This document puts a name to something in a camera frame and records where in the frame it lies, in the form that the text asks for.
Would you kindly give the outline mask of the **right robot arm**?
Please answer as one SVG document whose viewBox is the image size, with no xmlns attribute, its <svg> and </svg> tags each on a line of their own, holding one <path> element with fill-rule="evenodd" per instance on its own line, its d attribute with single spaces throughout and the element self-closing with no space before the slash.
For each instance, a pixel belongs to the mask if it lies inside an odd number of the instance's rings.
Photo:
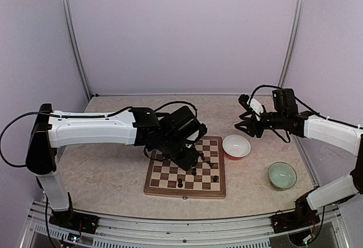
<svg viewBox="0 0 363 248">
<path fill-rule="evenodd" d="M 283 130 L 286 133 L 283 139 L 285 143 L 290 142 L 290 135 L 295 135 L 325 142 L 357 158 L 355 167 L 349 174 L 296 200 L 290 223 L 301 228 L 311 220 L 312 211 L 362 193 L 362 127 L 324 117 L 311 107 L 300 112 L 298 105 L 303 102 L 294 95 L 293 89 L 273 86 L 272 90 L 275 108 L 273 112 L 266 111 L 253 95 L 242 94 L 239 97 L 238 102 L 245 112 L 240 115 L 241 121 L 235 125 L 236 129 L 257 138 L 260 138 L 265 130 L 274 133 Z"/>
</svg>

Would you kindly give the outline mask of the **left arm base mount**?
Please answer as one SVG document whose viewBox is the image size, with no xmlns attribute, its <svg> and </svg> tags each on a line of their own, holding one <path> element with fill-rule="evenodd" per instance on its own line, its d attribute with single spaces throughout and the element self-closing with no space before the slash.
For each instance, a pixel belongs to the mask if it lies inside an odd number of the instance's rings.
<svg viewBox="0 0 363 248">
<path fill-rule="evenodd" d="M 61 228 L 81 233 L 95 234 L 99 217 L 79 212 L 52 212 L 49 222 Z"/>
</svg>

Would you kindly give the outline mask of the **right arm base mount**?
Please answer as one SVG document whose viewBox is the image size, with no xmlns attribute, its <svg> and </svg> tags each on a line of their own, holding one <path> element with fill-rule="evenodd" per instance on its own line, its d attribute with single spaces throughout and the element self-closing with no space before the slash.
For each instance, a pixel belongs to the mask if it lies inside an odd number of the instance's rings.
<svg viewBox="0 0 363 248">
<path fill-rule="evenodd" d="M 318 211 L 295 209 L 291 212 L 277 211 L 271 216 L 272 228 L 276 234 L 304 228 L 319 222 Z"/>
</svg>

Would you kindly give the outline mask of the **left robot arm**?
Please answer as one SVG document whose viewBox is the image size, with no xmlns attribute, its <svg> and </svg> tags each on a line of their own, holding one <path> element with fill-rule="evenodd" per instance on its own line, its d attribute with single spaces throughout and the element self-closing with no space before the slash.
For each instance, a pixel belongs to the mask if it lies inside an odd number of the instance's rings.
<svg viewBox="0 0 363 248">
<path fill-rule="evenodd" d="M 73 228 L 79 223 L 79 214 L 72 210 L 70 195 L 57 171 L 58 148 L 78 144 L 141 146 L 146 157 L 157 150 L 187 171 L 196 166 L 199 154 L 195 144 L 206 133 L 206 125 L 188 106 L 172 113 L 125 107 L 105 114 L 54 111 L 44 104 L 31 132 L 26 168 L 37 176 L 58 220 Z"/>
</svg>

